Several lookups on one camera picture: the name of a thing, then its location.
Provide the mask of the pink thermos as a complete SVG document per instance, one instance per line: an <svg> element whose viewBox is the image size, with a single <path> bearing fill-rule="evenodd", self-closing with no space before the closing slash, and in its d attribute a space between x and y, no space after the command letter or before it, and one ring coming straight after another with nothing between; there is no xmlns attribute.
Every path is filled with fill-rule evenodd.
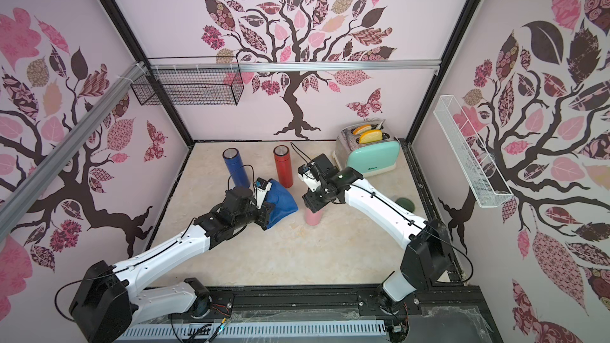
<svg viewBox="0 0 610 343"><path fill-rule="evenodd" d="M319 225L319 223L321 222L322 216L323 216L323 210L314 212L314 211L310 210L309 208L307 208L306 213L305 213L305 222L306 222L306 224L308 224L310 226Z"/></svg>

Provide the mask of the blue microfiber cloth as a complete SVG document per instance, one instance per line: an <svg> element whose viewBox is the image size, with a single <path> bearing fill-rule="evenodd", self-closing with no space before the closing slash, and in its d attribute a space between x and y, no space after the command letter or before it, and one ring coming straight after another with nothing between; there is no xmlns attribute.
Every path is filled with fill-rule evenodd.
<svg viewBox="0 0 610 343"><path fill-rule="evenodd" d="M291 193L282 184L274 179L269 182L271 188L266 193L265 201L274 206L267 224L267 228L271 229L287 216L297 212L299 208Z"/></svg>

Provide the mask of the blue thermos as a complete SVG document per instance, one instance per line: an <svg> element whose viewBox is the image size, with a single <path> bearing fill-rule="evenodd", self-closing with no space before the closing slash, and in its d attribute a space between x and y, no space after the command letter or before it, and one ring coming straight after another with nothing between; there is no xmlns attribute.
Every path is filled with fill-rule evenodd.
<svg viewBox="0 0 610 343"><path fill-rule="evenodd" d="M229 181L232 182L235 187L249 188L249 177L246 174L246 167L242 162L239 150L234 147L228 148L223 151L222 158L230 173Z"/></svg>

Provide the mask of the red thermos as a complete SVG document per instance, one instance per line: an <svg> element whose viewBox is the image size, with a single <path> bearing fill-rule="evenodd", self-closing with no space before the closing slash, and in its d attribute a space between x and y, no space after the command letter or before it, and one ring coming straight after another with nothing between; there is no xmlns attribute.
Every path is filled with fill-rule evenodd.
<svg viewBox="0 0 610 343"><path fill-rule="evenodd" d="M290 149L286 145L278 145L273 149L273 156L276 164L276 173L279 183L289 189L292 187L292 160Z"/></svg>

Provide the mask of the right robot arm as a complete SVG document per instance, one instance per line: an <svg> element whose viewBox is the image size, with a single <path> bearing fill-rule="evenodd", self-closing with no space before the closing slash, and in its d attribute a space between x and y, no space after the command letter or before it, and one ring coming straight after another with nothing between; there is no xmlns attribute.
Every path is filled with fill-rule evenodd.
<svg viewBox="0 0 610 343"><path fill-rule="evenodd" d="M340 170L321 154L301 165L298 175L308 186L303 195L308 210L316 213L329 203L350 206L376 222L403 249L400 268L378 287L384 307L428 291L452 265L454 252L442 222L405 210L354 168Z"/></svg>

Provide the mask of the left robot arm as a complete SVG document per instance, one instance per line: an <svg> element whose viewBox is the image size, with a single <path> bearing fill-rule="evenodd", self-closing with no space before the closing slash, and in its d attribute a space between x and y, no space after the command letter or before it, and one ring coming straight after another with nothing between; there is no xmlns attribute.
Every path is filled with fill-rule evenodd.
<svg viewBox="0 0 610 343"><path fill-rule="evenodd" d="M113 342L130 327L167 314L203 317L210 295L195 278L167 287L149 287L187 260L214 249L256 223L270 224L274 203L267 200L273 185L264 181L253 191L235 187L222 203L193 219L178 235L136 257L108 265L90 266L68 309L89 342Z"/></svg>

